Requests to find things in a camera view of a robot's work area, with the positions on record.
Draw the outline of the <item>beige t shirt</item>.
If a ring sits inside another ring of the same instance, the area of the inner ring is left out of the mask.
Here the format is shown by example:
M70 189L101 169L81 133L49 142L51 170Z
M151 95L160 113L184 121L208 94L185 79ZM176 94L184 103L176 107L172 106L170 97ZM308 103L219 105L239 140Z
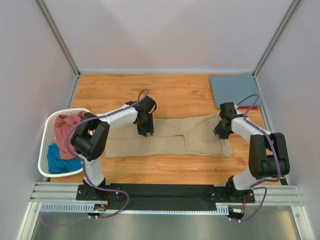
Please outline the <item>beige t shirt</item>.
M219 115L153 120L153 136L141 136L135 124L128 123L112 130L107 138L106 158L141 157L151 155L196 155L231 157L233 146L220 139L214 128Z

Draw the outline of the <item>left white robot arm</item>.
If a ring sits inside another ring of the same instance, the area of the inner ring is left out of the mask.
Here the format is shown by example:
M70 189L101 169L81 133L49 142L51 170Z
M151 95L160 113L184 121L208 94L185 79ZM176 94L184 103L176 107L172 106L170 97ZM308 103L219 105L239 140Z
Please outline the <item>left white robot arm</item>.
M147 137L154 134L153 112L156 102L149 96L126 102L122 107L101 115L87 112L81 121L72 127L72 137L66 139L82 161L83 184L78 186L78 201L106 201L109 196L101 168L101 155L105 151L108 134L126 124L137 126L137 133Z

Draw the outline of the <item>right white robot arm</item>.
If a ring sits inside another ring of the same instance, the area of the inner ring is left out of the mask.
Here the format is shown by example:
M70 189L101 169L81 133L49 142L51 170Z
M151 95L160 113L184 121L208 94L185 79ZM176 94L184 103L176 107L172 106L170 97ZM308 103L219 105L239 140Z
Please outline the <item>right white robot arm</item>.
M213 132L222 140L237 134L249 143L248 168L229 177L224 197L231 201L248 199L252 188L264 182L278 182L290 172L284 134L267 131L236 109L233 102L220 105L220 121Z

